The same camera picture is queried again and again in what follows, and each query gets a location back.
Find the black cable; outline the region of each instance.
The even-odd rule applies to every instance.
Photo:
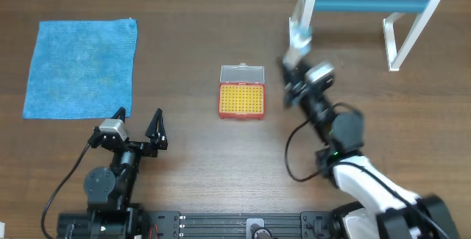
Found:
[[[349,166],[352,166],[352,167],[355,167],[357,169],[360,169],[362,172],[366,173],[367,175],[369,175],[371,178],[373,178],[378,184],[380,184],[384,189],[386,189],[391,195],[393,195],[393,197],[395,197],[396,199],[399,199],[402,203],[404,203],[405,206],[407,206],[407,208],[409,208],[410,210],[414,211],[417,215],[419,215],[425,222],[429,223],[431,226],[433,226],[433,228],[435,228],[445,239],[448,239],[448,235],[447,233],[438,225],[435,223],[435,221],[433,221],[430,217],[428,217],[426,214],[424,214],[423,212],[421,212],[420,210],[418,210],[416,207],[414,207],[409,201],[407,201],[406,199],[404,199],[402,196],[400,196],[395,190],[392,190],[388,185],[386,185],[386,183],[384,183],[381,179],[379,179],[377,176],[375,176],[372,172],[368,171],[367,169],[365,169],[363,166],[361,165],[357,165],[355,163],[351,163],[351,162],[334,162],[334,163],[331,163],[330,165],[328,165],[327,167],[324,167],[324,168],[320,168],[318,171],[312,173],[311,175],[305,177],[305,178],[302,178],[302,179],[298,179],[296,178],[293,173],[291,172],[291,169],[289,168],[289,164],[288,164],[288,148],[289,148],[289,144],[291,142],[291,139],[293,138],[294,134],[296,134],[296,132],[298,130],[300,130],[301,128],[303,128],[306,124],[309,123],[309,120],[307,121],[304,121],[301,125],[299,125],[298,127],[296,127],[296,129],[293,130],[293,132],[289,135],[288,137],[288,140],[286,141],[286,147],[285,147],[285,166],[286,166],[286,170],[288,171],[288,174],[289,176],[294,180],[294,181],[297,181],[297,182],[305,182],[305,181],[308,181],[309,179],[312,179],[316,176],[319,176],[320,174],[322,174],[324,171],[328,171],[330,169],[332,169],[334,166],[337,166],[337,165],[349,165]]]
[[[68,174],[67,174],[67,176],[65,176],[64,180],[57,186],[56,190],[54,190],[54,192],[51,195],[51,198],[47,201],[47,204],[44,207],[43,216],[41,217],[41,229],[43,230],[44,236],[46,236],[46,238],[48,238],[48,239],[54,239],[54,238],[49,233],[47,233],[46,227],[44,226],[44,221],[46,220],[47,210],[51,206],[52,200],[54,200],[54,197],[57,195],[57,192],[59,192],[60,188],[65,184],[65,182],[67,182],[67,180],[75,172],[75,169],[77,169],[77,167],[79,166],[80,161],[82,161],[82,158],[85,155],[85,153],[87,152],[88,148],[90,148],[89,143],[87,143],[87,145],[83,149],[82,153],[80,154],[79,159],[77,159],[77,161],[75,162],[74,167],[71,169],[70,172],[68,172]]]

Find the wooden table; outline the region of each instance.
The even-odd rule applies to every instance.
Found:
[[[22,111],[38,22],[135,18],[139,36],[133,108],[127,126],[144,139],[154,111],[166,122],[169,150],[144,159],[133,201],[148,210],[187,213],[298,213],[331,210],[353,199],[326,179],[289,179],[283,148],[303,121],[284,110],[275,58],[288,44],[288,17],[297,0],[0,0],[0,221],[6,236],[40,238],[47,199],[75,163],[101,119],[24,120]],[[364,153],[388,177],[446,202],[463,238],[471,237],[471,0],[442,0],[407,63],[387,71],[384,14],[316,16],[312,63],[330,60],[333,101],[366,114]],[[398,41],[412,18],[395,24]],[[263,121],[219,120],[221,65],[265,66]],[[292,143],[299,176],[314,170],[314,132]],[[82,181],[112,154],[91,149],[59,192],[47,216],[83,211]]]

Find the transparent lid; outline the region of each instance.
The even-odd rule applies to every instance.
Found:
[[[265,68],[263,66],[248,66],[245,63],[240,65],[223,65],[219,81],[221,83],[246,82],[264,84]]]

